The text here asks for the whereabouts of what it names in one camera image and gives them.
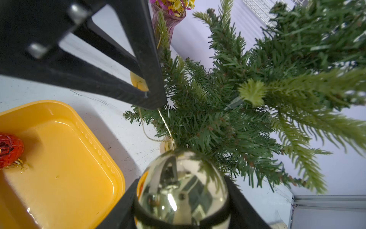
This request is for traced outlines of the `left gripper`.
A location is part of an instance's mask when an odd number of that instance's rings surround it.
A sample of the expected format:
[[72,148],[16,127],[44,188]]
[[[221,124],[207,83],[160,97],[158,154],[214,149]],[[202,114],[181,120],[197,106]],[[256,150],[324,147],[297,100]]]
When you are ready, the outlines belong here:
[[135,55],[90,19],[106,4],[1,1],[1,74],[110,97],[113,86],[126,82],[59,47],[65,36],[74,33],[123,67],[140,73]]

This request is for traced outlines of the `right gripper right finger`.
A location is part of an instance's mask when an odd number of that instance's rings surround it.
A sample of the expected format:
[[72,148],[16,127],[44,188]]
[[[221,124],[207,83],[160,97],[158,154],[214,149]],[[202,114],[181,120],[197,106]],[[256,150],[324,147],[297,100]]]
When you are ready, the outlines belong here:
[[225,181],[230,197],[229,229],[271,229],[244,197],[237,185],[228,176],[225,176]]

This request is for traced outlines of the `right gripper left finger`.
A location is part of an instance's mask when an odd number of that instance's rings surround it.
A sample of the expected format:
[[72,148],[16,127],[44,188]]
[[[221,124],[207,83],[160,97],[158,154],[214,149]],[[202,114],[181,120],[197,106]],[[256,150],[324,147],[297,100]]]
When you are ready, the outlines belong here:
[[96,227],[97,229],[136,229],[133,215],[133,200],[139,179],[136,179],[126,190],[107,217]]

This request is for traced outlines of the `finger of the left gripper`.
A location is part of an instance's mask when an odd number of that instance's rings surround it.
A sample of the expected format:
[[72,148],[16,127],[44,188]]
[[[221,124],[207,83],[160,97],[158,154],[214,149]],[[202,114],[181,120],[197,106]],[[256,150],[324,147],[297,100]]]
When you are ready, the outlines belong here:
[[156,110],[167,102],[153,26],[146,1],[110,1],[128,38],[140,73],[149,91],[140,91],[127,83],[114,83],[110,97]]

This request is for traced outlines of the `matte gold ball ornament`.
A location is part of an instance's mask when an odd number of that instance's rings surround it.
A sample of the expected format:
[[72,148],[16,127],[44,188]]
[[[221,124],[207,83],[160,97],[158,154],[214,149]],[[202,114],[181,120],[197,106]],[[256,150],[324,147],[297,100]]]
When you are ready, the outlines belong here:
[[147,83],[142,77],[136,75],[134,72],[130,72],[130,79],[131,79],[132,85],[134,87],[136,87],[137,89],[139,89],[140,91],[143,91],[143,92],[149,91]]

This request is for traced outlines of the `shiny silver-gold ball ornament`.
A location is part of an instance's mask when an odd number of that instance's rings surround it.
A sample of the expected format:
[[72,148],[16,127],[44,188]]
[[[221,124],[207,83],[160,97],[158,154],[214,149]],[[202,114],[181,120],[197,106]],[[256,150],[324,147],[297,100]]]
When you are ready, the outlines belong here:
[[137,184],[136,228],[229,228],[229,191],[218,169],[202,154],[177,147],[170,137],[160,151]]

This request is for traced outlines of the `red glitter ball ornament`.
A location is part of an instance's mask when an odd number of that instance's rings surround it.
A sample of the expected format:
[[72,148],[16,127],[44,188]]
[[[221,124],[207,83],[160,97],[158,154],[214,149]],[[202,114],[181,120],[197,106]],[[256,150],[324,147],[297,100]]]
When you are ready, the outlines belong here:
[[24,142],[16,135],[1,133],[1,170],[23,166]]

